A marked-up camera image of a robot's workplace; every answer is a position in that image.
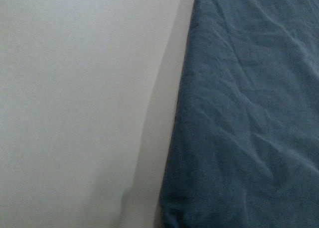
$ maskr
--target white wall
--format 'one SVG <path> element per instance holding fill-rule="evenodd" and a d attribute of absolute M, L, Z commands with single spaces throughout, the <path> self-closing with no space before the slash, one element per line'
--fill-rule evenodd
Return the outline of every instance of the white wall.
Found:
<path fill-rule="evenodd" d="M 105 228 L 124 219 L 122 196 L 139 176 L 143 125 L 178 5 L 0 0 L 1 228 Z M 170 83 L 187 32 L 176 31 L 178 47 L 170 47 L 179 58 L 165 65 L 176 71 Z M 161 129 L 171 128 L 177 87 Z M 169 133 L 161 136 L 167 143 Z"/>

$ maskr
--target white surface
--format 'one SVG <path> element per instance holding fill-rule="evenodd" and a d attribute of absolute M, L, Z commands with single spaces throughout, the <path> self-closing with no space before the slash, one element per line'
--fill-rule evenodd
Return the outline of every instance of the white surface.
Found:
<path fill-rule="evenodd" d="M 186 1 L 175 28 L 188 27 Z M 135 187 L 152 191 L 139 206 L 154 213 L 187 32 L 164 53 L 178 4 L 0 0 L 1 228 L 125 227 Z M 157 147 L 145 183 L 141 159 Z"/>

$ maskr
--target blue fabric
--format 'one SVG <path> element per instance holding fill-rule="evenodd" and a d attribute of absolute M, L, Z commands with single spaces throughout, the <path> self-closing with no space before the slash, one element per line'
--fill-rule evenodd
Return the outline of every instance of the blue fabric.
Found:
<path fill-rule="evenodd" d="M 195 0 L 166 228 L 319 228 L 319 0 Z"/>

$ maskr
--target blue cloth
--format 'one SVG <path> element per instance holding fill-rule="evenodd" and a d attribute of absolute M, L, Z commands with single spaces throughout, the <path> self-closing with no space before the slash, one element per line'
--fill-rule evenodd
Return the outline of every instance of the blue cloth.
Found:
<path fill-rule="evenodd" d="M 319 228 L 319 0 L 195 0 L 166 228 Z"/>

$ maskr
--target blue bedsheet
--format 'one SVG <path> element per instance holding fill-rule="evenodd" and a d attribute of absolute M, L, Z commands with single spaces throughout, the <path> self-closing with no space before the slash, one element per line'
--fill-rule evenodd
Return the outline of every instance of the blue bedsheet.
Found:
<path fill-rule="evenodd" d="M 319 0 L 195 0 L 166 228 L 319 228 Z"/>

